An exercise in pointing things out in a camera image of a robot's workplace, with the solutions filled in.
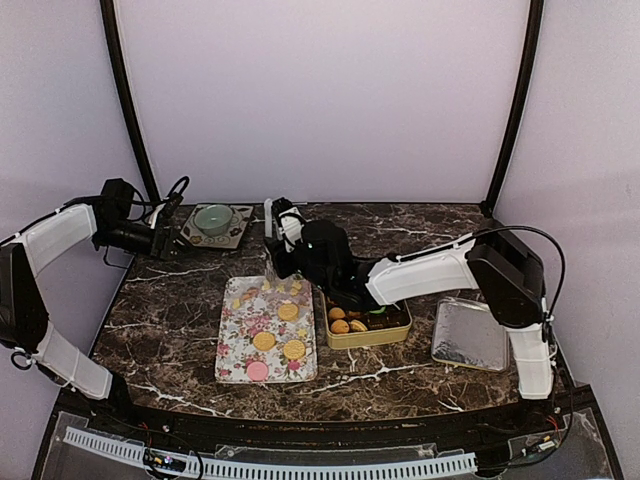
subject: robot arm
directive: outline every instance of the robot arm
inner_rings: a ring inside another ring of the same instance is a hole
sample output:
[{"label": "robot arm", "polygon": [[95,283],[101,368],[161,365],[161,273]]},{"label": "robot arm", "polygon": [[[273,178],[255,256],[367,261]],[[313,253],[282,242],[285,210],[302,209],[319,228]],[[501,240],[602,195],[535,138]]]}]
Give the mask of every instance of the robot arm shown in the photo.
[{"label": "robot arm", "polygon": [[177,232],[165,220],[179,205],[182,192],[154,205],[152,226],[128,219],[133,193],[124,180],[107,180],[100,195],[74,199],[0,244],[0,343],[14,350],[13,364],[23,370],[35,364],[87,398],[106,400],[120,411],[130,406],[126,383],[56,330],[36,278],[56,258],[89,239],[96,249],[114,246],[168,258]]},{"label": "robot arm", "polygon": [[[286,199],[273,202],[271,213],[278,236],[265,243],[278,276],[299,272],[349,310],[377,310],[415,296],[479,288],[509,334],[521,396],[550,395],[542,261],[512,233],[485,230],[410,255],[360,259],[351,253],[346,232],[333,223],[306,221]],[[501,226],[493,222],[490,228]]]}]

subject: small dish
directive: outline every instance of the small dish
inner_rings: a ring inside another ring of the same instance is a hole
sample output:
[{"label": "small dish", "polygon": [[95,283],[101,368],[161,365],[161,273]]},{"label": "small dish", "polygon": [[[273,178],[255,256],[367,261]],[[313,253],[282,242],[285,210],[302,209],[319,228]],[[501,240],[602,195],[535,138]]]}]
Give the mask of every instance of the small dish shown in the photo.
[{"label": "small dish", "polygon": [[200,210],[193,223],[202,233],[209,237],[217,237],[229,230],[233,210],[226,205],[209,205]]},{"label": "small dish", "polygon": [[194,223],[194,218],[203,208],[211,205],[210,203],[199,203],[196,205],[189,214],[189,218],[182,225],[180,235],[183,239],[189,242],[193,247],[202,249],[223,249],[223,250],[235,250],[240,246],[240,241],[244,234],[249,230],[249,223],[253,214],[253,206],[251,205],[229,205],[229,208],[233,210],[233,218],[229,225],[229,230],[218,235],[217,237],[210,237],[201,232]]}]

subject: decorative tray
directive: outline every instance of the decorative tray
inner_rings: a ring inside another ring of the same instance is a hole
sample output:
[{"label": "decorative tray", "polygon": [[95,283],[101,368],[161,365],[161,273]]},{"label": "decorative tray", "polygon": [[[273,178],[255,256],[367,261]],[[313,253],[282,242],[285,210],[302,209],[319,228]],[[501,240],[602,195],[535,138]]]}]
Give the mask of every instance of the decorative tray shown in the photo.
[{"label": "decorative tray", "polygon": [[273,285],[262,276],[231,278],[222,306],[216,379],[307,382],[317,373],[311,284],[297,275]]}]

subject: round cookie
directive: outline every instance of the round cookie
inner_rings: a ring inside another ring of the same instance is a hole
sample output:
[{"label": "round cookie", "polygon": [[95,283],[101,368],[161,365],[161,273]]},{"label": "round cookie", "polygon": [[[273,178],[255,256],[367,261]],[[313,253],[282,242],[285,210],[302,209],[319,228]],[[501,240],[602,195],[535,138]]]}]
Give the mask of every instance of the round cookie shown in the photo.
[{"label": "round cookie", "polygon": [[349,324],[344,320],[336,320],[331,324],[331,333],[335,333],[337,335],[349,333]]},{"label": "round cookie", "polygon": [[273,333],[260,332],[253,337],[253,346],[261,352],[268,352],[276,344],[276,337]]},{"label": "round cookie", "polygon": [[341,318],[346,317],[347,314],[344,313],[340,307],[333,307],[329,310],[329,320],[340,320]]},{"label": "round cookie", "polygon": [[278,316],[285,322],[295,322],[300,309],[295,303],[285,303],[278,308]]},{"label": "round cookie", "polygon": [[300,340],[290,340],[285,343],[282,353],[289,360],[299,360],[307,353],[307,348]]},{"label": "round cookie", "polygon": [[269,376],[269,366],[264,362],[251,362],[247,367],[247,376],[254,382],[263,382]]}]

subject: pink cookie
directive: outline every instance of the pink cookie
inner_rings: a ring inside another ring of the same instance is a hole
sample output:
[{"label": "pink cookie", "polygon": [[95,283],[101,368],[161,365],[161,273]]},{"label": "pink cookie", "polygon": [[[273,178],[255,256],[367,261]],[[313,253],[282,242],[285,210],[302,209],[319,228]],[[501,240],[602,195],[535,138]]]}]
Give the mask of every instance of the pink cookie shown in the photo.
[{"label": "pink cookie", "polygon": [[247,367],[247,375],[254,382],[263,382],[269,375],[269,367],[264,362],[253,362]]}]

